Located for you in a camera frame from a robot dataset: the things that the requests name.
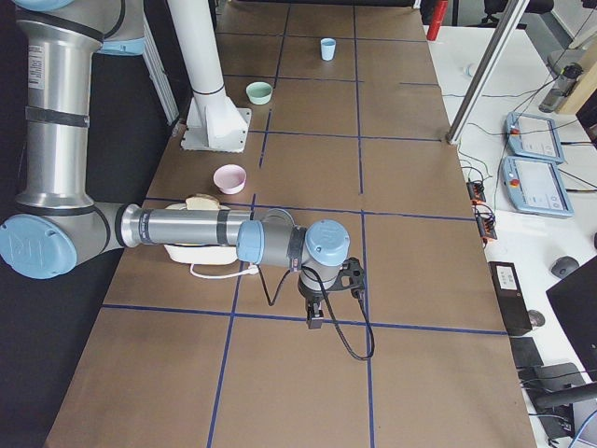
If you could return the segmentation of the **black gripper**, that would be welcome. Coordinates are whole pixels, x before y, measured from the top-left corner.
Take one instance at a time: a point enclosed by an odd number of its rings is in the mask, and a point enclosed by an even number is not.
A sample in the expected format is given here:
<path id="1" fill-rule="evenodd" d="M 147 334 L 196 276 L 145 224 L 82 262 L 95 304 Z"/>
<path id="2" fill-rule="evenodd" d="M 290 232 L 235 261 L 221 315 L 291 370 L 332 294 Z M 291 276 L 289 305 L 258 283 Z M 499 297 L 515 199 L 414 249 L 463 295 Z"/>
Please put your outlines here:
<path id="1" fill-rule="evenodd" d="M 315 288 L 308 287 L 300 278 L 298 280 L 298 292 L 305 300 L 308 329 L 320 329 L 325 319 L 321 305 L 324 295 L 320 286 L 316 284 Z"/>

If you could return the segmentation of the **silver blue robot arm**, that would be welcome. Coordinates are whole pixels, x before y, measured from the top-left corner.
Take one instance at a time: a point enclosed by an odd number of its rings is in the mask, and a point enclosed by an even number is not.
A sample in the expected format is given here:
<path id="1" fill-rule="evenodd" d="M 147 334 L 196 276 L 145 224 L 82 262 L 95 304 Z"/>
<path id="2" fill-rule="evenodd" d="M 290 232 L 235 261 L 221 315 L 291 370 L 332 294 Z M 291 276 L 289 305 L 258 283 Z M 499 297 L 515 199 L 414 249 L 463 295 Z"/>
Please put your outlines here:
<path id="1" fill-rule="evenodd" d="M 298 273 L 310 328 L 332 316 L 328 295 L 343 289 L 351 263 L 337 221 L 304 228 L 283 209 L 263 217 L 219 207 L 144 209 L 87 194 L 91 59 L 144 51 L 142 2 L 20 1 L 16 20 L 29 44 L 27 179 L 20 212 L 1 227 L 1 256 L 14 271 L 48 279 L 138 245 L 231 247 L 241 261 Z"/>

